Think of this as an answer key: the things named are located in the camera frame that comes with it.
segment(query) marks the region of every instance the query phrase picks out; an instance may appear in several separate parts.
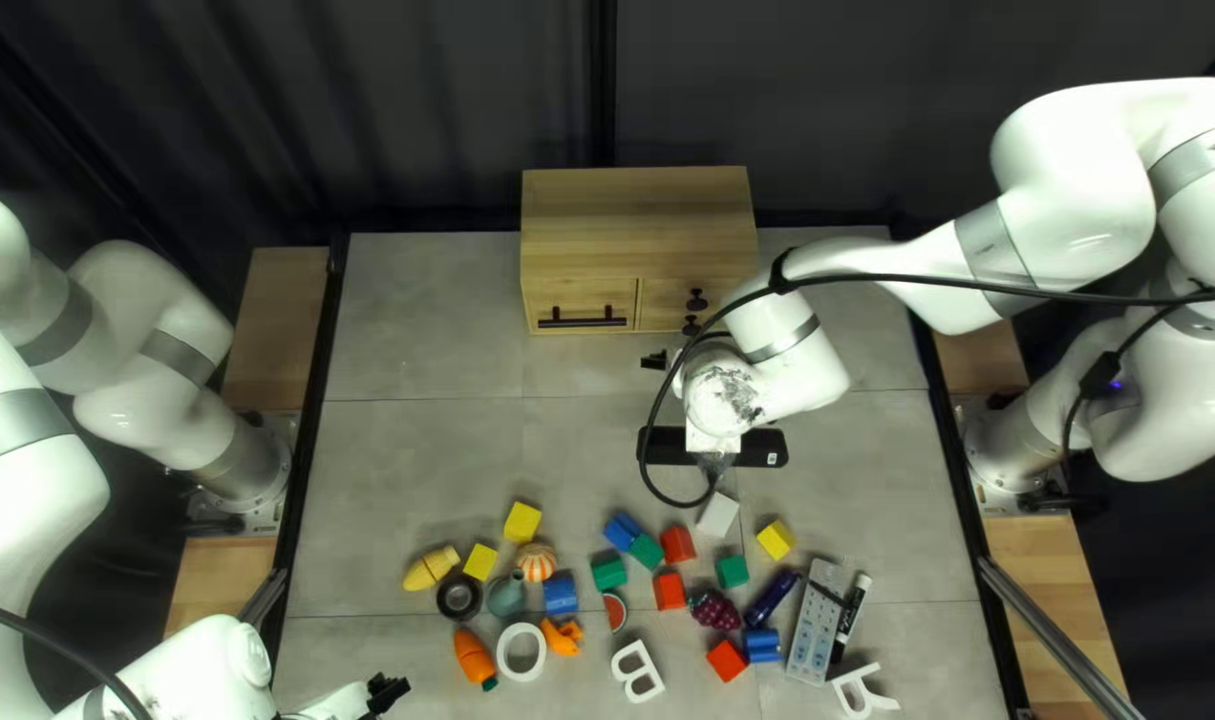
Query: green house block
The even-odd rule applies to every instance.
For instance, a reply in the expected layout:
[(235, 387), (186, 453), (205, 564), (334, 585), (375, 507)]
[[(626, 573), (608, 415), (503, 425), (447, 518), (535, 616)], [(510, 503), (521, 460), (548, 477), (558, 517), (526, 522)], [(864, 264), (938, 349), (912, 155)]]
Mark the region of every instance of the green house block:
[(656, 540), (651, 535), (638, 535), (634, 542), (629, 544), (629, 554), (648, 567), (648, 569), (656, 569), (661, 561), (665, 560), (665, 550), (656, 545)]
[(599, 560), (590, 565), (589, 569), (595, 574), (595, 586), (599, 588), (599, 593), (626, 584), (626, 565), (618, 555)]
[(745, 555), (733, 555), (724, 557), (713, 565), (713, 572), (719, 577), (719, 586), (728, 589), (744, 585), (750, 582), (750, 571), (746, 567)]

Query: power cable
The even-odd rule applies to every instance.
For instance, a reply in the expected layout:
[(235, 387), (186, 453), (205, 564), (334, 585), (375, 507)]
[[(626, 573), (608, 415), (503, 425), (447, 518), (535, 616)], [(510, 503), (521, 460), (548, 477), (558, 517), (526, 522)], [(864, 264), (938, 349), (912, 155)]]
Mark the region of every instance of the power cable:
[(30, 637), (39, 645), (46, 646), (64, 657), (69, 658), (72, 662), (77, 663), (80, 668), (87, 671), (89, 675), (95, 678), (97, 681), (103, 684), (114, 695), (119, 696), (119, 702), (124, 704), (128, 712), (131, 712), (132, 718), (136, 720), (153, 720), (153, 716), (146, 710), (146, 707), (141, 704), (140, 699), (135, 693), (122, 681), (119, 678), (112, 673), (106, 673), (96, 663), (89, 661), (83, 653), (67, 646), (64, 642), (60, 641), (55, 635), (44, 630), (43, 628), (35, 625), (30, 620), (27, 620), (19, 614), (11, 613), (7, 610), (0, 607), (0, 624), (6, 625), (23, 635)]

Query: white cube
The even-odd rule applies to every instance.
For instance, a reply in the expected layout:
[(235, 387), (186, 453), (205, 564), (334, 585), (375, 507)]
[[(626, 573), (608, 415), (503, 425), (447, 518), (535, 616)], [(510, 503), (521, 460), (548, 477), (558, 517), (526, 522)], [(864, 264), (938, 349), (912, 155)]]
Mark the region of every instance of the white cube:
[(701, 517), (695, 522), (695, 529), (716, 538), (725, 537), (731, 521), (736, 518), (736, 510), (740, 509), (741, 504), (735, 499), (728, 498), (722, 492), (713, 493), (711, 501), (705, 504)]

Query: red house block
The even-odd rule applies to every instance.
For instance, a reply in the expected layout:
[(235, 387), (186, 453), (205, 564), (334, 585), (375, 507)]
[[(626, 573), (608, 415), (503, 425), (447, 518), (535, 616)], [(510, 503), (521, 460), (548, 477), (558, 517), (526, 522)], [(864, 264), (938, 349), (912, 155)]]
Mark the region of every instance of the red house block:
[(695, 546), (693, 545), (693, 533), (683, 526), (674, 526), (661, 533), (661, 548), (665, 549), (665, 561), (669, 565), (695, 560)]
[(657, 610), (678, 610), (686, 607), (686, 595), (683, 590), (683, 577), (678, 573), (665, 573), (652, 579), (652, 593), (656, 595)]
[(736, 652), (736, 647), (728, 641), (723, 641), (718, 647), (706, 653), (705, 661), (711, 664), (713, 671), (719, 674), (719, 680), (724, 682), (735, 680), (750, 665), (741, 657), (741, 653)]

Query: teal vase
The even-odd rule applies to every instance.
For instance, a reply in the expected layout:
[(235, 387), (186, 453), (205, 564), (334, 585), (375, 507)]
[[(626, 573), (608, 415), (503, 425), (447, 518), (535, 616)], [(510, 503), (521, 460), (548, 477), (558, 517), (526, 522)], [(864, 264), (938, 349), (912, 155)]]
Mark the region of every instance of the teal vase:
[(487, 585), (487, 610), (507, 619), (522, 613), (527, 606), (522, 589), (522, 569), (514, 568), (509, 577), (496, 578)]

